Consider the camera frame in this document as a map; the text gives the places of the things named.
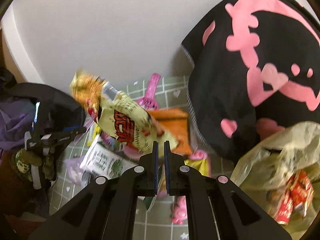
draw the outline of white wall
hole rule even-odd
[[[180,43],[220,1],[14,0],[12,9],[17,38],[41,79],[68,91],[80,67],[115,86],[153,72],[190,73]],[[297,1],[315,15],[306,0]]]

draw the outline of round rivet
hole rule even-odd
[[[218,181],[219,181],[220,183],[227,183],[227,182],[228,182],[228,178],[227,178],[226,176],[220,176],[220,177],[218,178]]]
[[[105,177],[98,177],[98,178],[96,179],[96,183],[99,184],[99,185],[104,184],[106,181],[107,181],[107,180],[106,180]]]
[[[188,172],[188,171],[190,171],[190,168],[188,166],[186,166],[186,165],[183,165],[183,166],[180,167],[180,171]]]
[[[141,172],[144,171],[144,167],[142,167],[142,166],[137,166],[137,167],[134,168],[134,171],[135,171],[136,173],[141,173]]]

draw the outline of black and pink cloth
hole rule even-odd
[[[320,26],[294,0],[223,0],[182,42],[198,137],[237,161],[297,122],[320,123]]]

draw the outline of yellow and pink package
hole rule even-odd
[[[119,142],[148,154],[153,141],[157,141],[159,156],[163,156],[165,141],[170,142],[172,150],[178,146],[178,140],[168,130],[126,93],[117,91],[101,77],[78,71],[70,91],[101,129]]]

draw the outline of purple cloth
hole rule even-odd
[[[35,106],[26,98],[8,98],[0,102],[0,149],[24,145],[24,133],[30,131]]]

